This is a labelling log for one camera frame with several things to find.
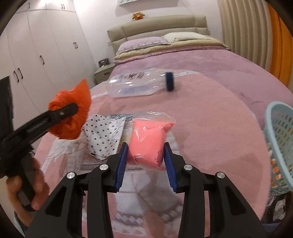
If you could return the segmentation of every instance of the pink clay packet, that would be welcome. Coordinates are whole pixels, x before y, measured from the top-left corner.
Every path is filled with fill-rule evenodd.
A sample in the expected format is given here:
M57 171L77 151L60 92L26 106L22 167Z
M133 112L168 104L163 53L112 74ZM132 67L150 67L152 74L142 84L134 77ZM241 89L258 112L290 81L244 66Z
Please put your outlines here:
M128 164L163 170L164 143L167 132L175 123L175 119L162 112L135 113L127 153Z

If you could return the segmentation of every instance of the purple pillow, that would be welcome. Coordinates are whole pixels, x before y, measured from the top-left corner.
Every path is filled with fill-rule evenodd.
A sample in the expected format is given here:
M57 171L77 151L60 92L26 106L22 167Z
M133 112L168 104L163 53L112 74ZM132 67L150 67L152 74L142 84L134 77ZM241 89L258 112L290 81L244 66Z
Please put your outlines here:
M129 40L121 44L116 55L128 52L131 50L144 49L155 45L170 45L164 37L152 36L146 38L140 38L135 40Z

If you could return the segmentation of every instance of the human hand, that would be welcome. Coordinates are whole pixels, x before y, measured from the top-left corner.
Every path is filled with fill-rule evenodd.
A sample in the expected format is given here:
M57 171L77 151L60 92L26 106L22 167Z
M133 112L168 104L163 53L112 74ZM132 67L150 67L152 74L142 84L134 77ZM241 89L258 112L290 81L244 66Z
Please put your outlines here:
M33 182L33 189L36 193L31 202L31 207L34 210L39 210L43 203L46 201L49 194L49 186L44 182L44 175L40 171L40 164L36 159L33 159L33 167L35 169L35 179ZM14 211L16 212L19 220L27 227L31 224L33 217L31 213L26 211L18 196L17 191L21 188L22 180L20 176L15 176L7 179L6 189L10 203L12 204Z

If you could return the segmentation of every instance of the white wardrobe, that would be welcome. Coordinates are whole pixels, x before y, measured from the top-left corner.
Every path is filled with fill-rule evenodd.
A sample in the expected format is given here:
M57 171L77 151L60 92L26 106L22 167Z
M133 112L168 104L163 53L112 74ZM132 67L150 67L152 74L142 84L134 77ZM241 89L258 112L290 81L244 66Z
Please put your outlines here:
M43 113L60 90L86 79L94 86L96 65L73 0L30 0L0 36L0 79L10 76L14 128Z

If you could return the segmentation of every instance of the laundry basket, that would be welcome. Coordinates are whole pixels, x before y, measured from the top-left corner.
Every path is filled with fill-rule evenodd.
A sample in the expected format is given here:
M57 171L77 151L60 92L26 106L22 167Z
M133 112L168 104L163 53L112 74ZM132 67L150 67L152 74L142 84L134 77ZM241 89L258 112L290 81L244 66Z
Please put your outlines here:
M270 196L293 191L293 108L272 102L265 113L264 132L272 150Z

